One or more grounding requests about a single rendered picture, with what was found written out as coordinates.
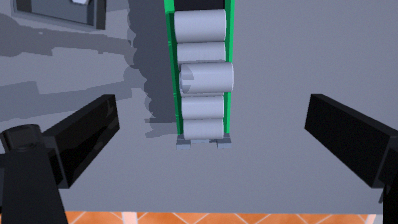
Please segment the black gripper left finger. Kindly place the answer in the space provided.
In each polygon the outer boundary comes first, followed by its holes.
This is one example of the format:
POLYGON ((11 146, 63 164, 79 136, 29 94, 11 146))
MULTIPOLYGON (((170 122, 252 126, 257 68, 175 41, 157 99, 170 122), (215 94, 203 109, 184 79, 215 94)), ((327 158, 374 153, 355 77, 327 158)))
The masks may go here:
POLYGON ((37 124, 1 132, 1 224, 68 224, 59 189, 69 189, 119 129, 115 94, 103 94, 42 133, 37 124))

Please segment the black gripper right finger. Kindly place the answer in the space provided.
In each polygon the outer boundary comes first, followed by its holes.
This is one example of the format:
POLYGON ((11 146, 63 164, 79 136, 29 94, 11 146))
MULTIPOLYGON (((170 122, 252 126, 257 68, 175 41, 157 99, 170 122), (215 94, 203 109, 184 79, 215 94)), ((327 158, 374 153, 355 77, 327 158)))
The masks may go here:
POLYGON ((398 224, 398 130, 323 94, 311 94, 306 129, 371 188, 384 188, 383 224, 398 224))

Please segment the grey steel cylinder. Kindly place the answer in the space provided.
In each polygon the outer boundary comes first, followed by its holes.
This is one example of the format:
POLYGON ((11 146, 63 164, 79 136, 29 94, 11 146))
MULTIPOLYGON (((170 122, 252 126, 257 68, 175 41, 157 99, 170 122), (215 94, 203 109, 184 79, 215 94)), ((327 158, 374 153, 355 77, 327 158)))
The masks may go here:
POLYGON ((221 93, 184 94, 183 91, 182 91, 181 72, 179 73, 179 87, 180 87, 180 95, 181 95, 181 97, 204 97, 204 96, 223 96, 224 95, 224 92, 221 92, 221 93))
POLYGON ((178 43, 177 61, 180 72, 183 63, 225 62, 225 43, 178 43))
POLYGON ((224 42, 226 13, 224 9, 175 11, 177 43, 224 42))
POLYGON ((223 139, 222 119, 183 120, 185 140, 223 139))
POLYGON ((182 97, 183 120, 222 119, 224 117, 223 96, 182 97))
POLYGON ((183 63, 181 82, 184 94, 232 92, 231 62, 183 63))

